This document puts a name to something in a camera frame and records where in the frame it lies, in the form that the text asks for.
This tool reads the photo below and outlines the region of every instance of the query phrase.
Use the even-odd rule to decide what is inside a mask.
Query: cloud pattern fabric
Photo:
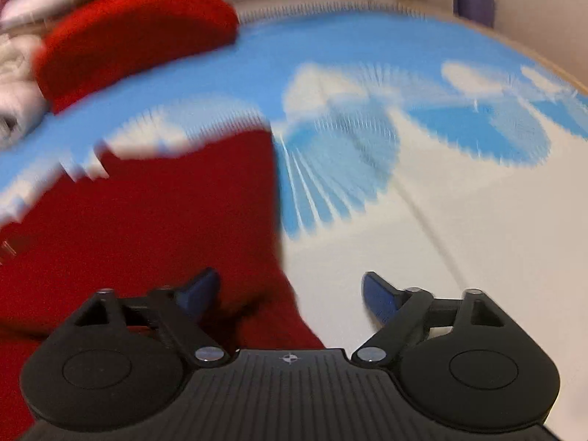
[[[0,223],[34,204],[60,165],[105,176],[94,152],[102,141],[121,155],[173,156],[246,129],[224,123],[251,115],[272,123],[285,232],[313,234],[386,192],[409,143],[391,110],[501,165],[549,160],[545,120],[533,110],[588,139],[588,97],[471,29],[383,13],[294,18],[244,28],[235,47],[129,78],[48,116],[0,153]]]

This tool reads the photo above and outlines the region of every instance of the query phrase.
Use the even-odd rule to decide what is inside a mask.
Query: metal screw
[[[217,346],[203,346],[194,353],[196,359],[201,362],[217,362],[223,358],[224,355],[225,352]]]
[[[358,358],[364,362],[381,362],[386,358],[386,352],[377,346],[366,346],[358,351]]]

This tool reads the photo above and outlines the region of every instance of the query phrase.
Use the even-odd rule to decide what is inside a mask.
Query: logo
[[[294,355],[293,353],[288,353],[286,356],[282,356],[280,359],[286,362],[287,364],[291,365],[292,363],[296,363],[301,358]]]

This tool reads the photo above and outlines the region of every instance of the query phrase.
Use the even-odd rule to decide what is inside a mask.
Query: red fabric
[[[277,262],[268,131],[176,159],[120,160],[107,152],[101,161],[109,178],[63,175],[22,223],[0,230],[0,242],[21,247],[0,268],[0,324],[49,333],[99,288],[138,296],[210,266],[221,288],[203,326],[227,349],[323,347]],[[1,345],[0,357],[10,349]]]
[[[126,76],[232,43],[237,26],[223,0],[95,0],[45,39],[35,78],[58,113]]]
[[[26,359],[39,341],[2,334],[0,328],[0,441],[14,441],[33,418],[18,385],[19,374]]]

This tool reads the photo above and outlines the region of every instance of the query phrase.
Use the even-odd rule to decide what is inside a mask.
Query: stack of clothes
[[[92,1],[0,0],[0,150],[36,128],[48,109],[32,70],[42,38]]]
[[[46,108],[60,113],[127,76],[229,45],[238,27],[223,0],[93,0],[43,41],[5,37],[4,140],[26,144]],[[201,326],[227,350],[323,347],[279,265],[269,124],[227,114],[192,142],[165,157],[96,148],[107,177],[58,173],[22,220],[0,226],[0,441],[33,422],[24,362],[100,288],[140,296],[213,267],[219,297]]]

